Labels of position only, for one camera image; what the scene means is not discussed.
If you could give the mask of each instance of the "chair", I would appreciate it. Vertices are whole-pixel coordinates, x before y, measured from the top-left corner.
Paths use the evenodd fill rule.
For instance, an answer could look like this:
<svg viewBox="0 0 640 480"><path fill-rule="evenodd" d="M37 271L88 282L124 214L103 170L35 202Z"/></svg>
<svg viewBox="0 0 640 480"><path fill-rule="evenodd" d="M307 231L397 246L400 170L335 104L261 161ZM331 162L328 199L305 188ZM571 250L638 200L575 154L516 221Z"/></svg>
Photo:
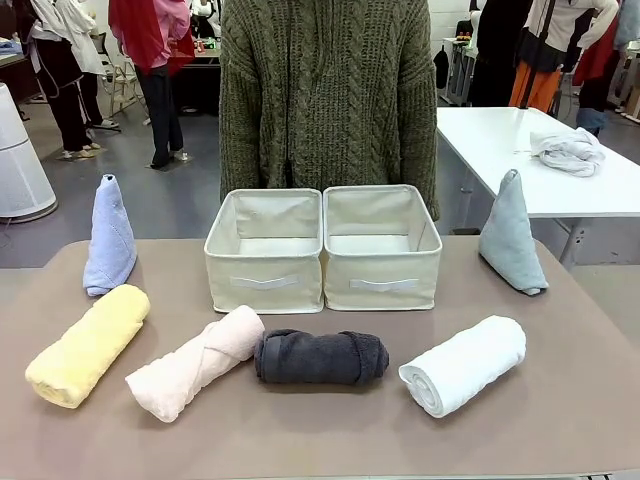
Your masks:
<svg viewBox="0 0 640 480"><path fill-rule="evenodd" d="M107 73L105 77L102 77L102 85L110 98L110 117L136 102L140 104L148 115L147 107L144 103L144 95L138 93L136 88L138 86L138 77L129 57L125 57L122 66L116 65L111 61L107 51L106 32L92 36L91 39L98 51L98 55L102 58L102 65Z"/></svg>

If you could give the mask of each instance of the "storage basket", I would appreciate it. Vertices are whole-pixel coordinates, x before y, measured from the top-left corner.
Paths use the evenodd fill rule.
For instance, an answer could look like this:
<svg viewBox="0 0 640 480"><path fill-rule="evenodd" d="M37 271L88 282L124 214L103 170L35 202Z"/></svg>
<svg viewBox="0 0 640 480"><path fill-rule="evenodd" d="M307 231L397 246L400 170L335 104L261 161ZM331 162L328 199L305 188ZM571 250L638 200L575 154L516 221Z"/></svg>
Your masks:
<svg viewBox="0 0 640 480"><path fill-rule="evenodd" d="M235 190L204 245L213 306L230 312L322 310L322 195L316 190Z"/></svg>
<svg viewBox="0 0 640 480"><path fill-rule="evenodd" d="M433 308L442 242L418 190L334 187L323 197L327 306Z"/></svg>

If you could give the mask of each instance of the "knit sweater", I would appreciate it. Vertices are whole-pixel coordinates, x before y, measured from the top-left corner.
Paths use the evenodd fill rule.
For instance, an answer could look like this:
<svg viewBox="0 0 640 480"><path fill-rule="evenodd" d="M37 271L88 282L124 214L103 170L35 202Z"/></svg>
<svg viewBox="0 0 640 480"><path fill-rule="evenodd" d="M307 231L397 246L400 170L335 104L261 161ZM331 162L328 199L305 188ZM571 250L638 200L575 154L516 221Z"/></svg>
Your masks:
<svg viewBox="0 0 640 480"><path fill-rule="evenodd" d="M434 219L427 0L226 0L221 196L407 183Z"/></svg>

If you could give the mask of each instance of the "pink rolled towel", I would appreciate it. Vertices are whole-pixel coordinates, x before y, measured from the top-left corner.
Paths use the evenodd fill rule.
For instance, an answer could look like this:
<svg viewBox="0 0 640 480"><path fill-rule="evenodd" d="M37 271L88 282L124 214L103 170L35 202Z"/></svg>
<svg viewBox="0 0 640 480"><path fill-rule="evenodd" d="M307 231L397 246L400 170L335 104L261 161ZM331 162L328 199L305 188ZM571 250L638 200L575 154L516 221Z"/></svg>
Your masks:
<svg viewBox="0 0 640 480"><path fill-rule="evenodd" d="M173 422L203 387L249 360L263 332L260 317L243 305L125 380L142 408Z"/></svg>

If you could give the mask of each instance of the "white folded cloth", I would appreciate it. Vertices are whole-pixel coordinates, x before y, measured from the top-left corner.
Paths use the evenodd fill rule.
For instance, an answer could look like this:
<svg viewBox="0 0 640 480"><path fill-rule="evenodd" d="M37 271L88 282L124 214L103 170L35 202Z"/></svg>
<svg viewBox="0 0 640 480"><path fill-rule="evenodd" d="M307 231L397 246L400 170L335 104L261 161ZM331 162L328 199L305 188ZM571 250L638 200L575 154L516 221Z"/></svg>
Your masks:
<svg viewBox="0 0 640 480"><path fill-rule="evenodd" d="M402 365L398 373L414 400L441 418L519 365L526 343L515 320L494 315Z"/></svg>
<svg viewBox="0 0 640 480"><path fill-rule="evenodd" d="M531 155L576 177L592 176L605 159L598 139L584 128L570 133L531 132Z"/></svg>
<svg viewBox="0 0 640 480"><path fill-rule="evenodd" d="M142 408L163 422L173 422L203 387L249 360L263 333L264 325L256 312L238 307L175 352L125 380Z"/></svg>

